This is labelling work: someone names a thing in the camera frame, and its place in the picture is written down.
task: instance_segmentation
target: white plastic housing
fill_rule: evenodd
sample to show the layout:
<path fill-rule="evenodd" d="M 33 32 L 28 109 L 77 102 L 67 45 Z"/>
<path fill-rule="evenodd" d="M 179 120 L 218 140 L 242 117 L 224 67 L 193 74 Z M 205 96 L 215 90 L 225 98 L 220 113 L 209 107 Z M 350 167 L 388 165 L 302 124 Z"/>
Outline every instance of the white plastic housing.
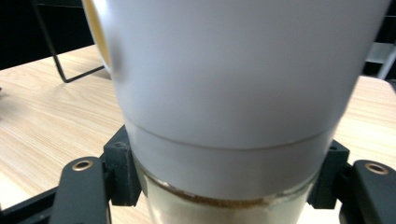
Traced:
<path fill-rule="evenodd" d="M 136 157 L 236 200 L 316 173 L 389 3 L 93 2 Z"/>

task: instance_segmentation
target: wooden table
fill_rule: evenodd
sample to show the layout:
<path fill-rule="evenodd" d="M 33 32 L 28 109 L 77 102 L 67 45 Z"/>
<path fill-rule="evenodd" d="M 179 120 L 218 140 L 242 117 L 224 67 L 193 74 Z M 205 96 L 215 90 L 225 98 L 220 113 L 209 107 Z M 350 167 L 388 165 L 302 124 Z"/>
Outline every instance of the wooden table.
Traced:
<path fill-rule="evenodd" d="M 78 74 L 100 60 L 94 47 L 61 57 Z M 3 209 L 58 185 L 63 167 L 100 156 L 122 125 L 108 73 L 63 84 L 51 58 L 0 71 L 0 202 Z M 386 82 L 360 77 L 334 137 L 368 159 L 396 169 L 396 96 Z M 144 197 L 136 208 L 112 207 L 113 223 L 150 223 Z M 339 223 L 338 211 L 304 209 L 299 223 Z"/>

